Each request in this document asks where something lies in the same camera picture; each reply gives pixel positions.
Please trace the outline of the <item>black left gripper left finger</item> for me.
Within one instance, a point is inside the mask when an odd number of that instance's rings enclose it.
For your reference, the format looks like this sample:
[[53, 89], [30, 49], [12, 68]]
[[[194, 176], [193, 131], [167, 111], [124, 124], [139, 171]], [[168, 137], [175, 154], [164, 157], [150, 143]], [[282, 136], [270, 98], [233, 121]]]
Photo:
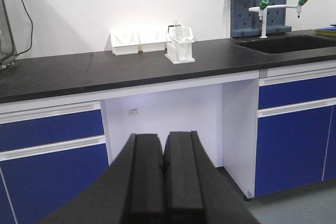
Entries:
[[156, 134], [131, 134], [107, 170], [39, 223], [163, 223], [163, 154]]

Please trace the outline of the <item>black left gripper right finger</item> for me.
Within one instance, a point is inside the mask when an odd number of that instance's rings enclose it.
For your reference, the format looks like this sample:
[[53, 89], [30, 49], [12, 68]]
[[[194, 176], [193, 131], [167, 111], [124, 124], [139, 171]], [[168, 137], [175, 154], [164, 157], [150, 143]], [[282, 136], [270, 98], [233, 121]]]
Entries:
[[258, 223], [215, 168], [196, 131], [169, 133], [164, 167], [168, 223]]

